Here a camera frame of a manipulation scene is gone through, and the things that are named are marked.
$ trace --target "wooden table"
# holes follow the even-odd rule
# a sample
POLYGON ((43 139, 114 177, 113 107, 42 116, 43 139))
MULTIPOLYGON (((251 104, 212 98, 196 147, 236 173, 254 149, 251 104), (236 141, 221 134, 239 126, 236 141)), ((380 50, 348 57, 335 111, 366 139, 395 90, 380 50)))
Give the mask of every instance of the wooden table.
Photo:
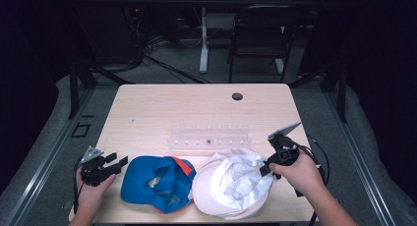
MULTIPOLYGON (((177 124, 245 125, 251 148, 265 158, 273 154, 269 134, 300 121, 287 85, 122 85, 117 92, 96 148, 117 152, 129 160, 140 155, 175 155, 188 159, 197 171, 215 153, 189 151, 181 155, 168 146, 177 124), (239 92, 243 99, 234 100, 239 92)), ((302 125, 289 135, 308 145, 302 125)), ((194 204, 160 214, 150 205, 130 204, 120 198, 127 166, 106 192, 95 223, 216 223, 224 222, 200 213, 194 204)), ((298 198, 285 178, 273 183, 268 200, 256 217, 242 222, 309 221, 313 208, 298 198)))

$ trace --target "white table leg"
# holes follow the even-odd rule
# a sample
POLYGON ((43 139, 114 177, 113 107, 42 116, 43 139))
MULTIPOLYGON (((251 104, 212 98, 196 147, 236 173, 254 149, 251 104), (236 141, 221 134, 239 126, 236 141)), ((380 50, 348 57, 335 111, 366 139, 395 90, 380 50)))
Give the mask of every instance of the white table leg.
POLYGON ((284 69, 284 63, 282 62, 282 59, 275 59, 275 67, 276 67, 276 71, 278 72, 279 75, 282 75, 282 71, 284 69))
POLYGON ((206 8, 202 9, 202 42, 203 42, 203 46, 202 46, 202 56, 200 58, 200 73, 205 74, 208 72, 208 59, 209 59, 206 8))

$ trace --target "chair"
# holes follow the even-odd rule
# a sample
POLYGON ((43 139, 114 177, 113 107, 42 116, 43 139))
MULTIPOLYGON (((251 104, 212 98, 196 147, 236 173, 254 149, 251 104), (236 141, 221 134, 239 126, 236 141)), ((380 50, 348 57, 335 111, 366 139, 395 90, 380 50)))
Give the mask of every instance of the chair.
POLYGON ((303 19, 295 6, 251 5, 240 10, 233 21, 227 62, 232 83, 233 58, 270 58, 283 60, 283 82, 293 36, 303 19))

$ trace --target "blue cap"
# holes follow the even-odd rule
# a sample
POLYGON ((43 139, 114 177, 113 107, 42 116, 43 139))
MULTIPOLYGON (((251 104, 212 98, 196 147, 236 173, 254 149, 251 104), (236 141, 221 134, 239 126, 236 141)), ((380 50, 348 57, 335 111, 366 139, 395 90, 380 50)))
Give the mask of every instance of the blue cap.
POLYGON ((121 198, 128 203, 151 204, 162 213, 171 213, 190 203, 188 195, 195 175, 196 170, 188 160, 139 156, 126 170, 121 198))

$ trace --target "white fabric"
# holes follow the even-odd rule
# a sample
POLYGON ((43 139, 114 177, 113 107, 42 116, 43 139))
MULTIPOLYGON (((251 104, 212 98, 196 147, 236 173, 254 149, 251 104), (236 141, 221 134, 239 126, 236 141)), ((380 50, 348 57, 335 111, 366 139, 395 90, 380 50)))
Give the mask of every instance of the white fabric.
POLYGON ((249 148, 227 148, 216 153, 197 172, 193 198, 203 213, 224 219, 254 216, 264 205, 273 176, 262 177, 265 159, 249 148))

